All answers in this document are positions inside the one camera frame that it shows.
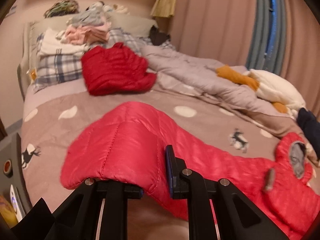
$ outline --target metal screw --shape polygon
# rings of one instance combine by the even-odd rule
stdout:
[[[190,170],[190,169],[184,169],[184,170],[182,171],[182,173],[183,173],[184,175],[189,176],[189,175],[192,174],[192,170]]]
[[[85,180],[85,184],[88,186],[92,185],[93,183],[94,183],[94,179],[86,179]]]
[[[230,184],[230,181],[227,179],[221,179],[220,184],[223,186],[228,186]]]

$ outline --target white towel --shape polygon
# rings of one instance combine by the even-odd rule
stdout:
[[[44,38],[42,44],[40,45],[40,50],[38,56],[52,56],[52,55],[75,55],[81,57],[86,51],[88,51],[89,46],[83,45],[72,45],[72,44],[62,44],[56,39],[58,32],[48,28],[44,33]]]

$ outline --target dark red jacket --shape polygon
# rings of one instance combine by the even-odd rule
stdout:
[[[110,49],[97,46],[81,58],[82,74],[91,95],[144,92],[151,89],[156,74],[146,73],[148,62],[122,42]]]
[[[113,179],[139,185],[161,206],[188,219],[186,200],[170,198],[164,149],[172,144],[176,157],[204,178],[230,179],[290,240],[308,230],[320,210],[320,196],[306,184],[312,167],[305,163],[297,179],[289,161],[292,144],[301,142],[288,133],[278,144],[273,162],[264,158],[232,156],[205,144],[150,105],[127,102],[87,127],[72,143],[61,171],[61,183],[75,188],[87,178]],[[265,176],[275,169],[272,190],[264,192]]]

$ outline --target black mount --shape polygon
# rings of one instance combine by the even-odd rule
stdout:
[[[221,240],[287,240],[288,237],[228,179],[204,179],[184,160],[165,150],[167,178],[173,199],[187,199],[190,240],[217,240],[212,207]],[[0,215],[0,236],[6,240],[94,240],[103,199],[100,239],[127,240],[127,200],[140,199],[140,187],[118,181],[87,179],[51,214],[40,199],[25,218],[9,229]],[[319,218],[304,240],[318,239]]]

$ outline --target navy clothing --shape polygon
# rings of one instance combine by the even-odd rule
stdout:
[[[170,35],[160,32],[159,29],[153,25],[150,29],[149,38],[151,39],[152,45],[160,46],[162,43],[170,40]]]
[[[318,160],[320,159],[320,123],[311,111],[301,108],[298,113],[297,123],[305,137],[315,150]]]

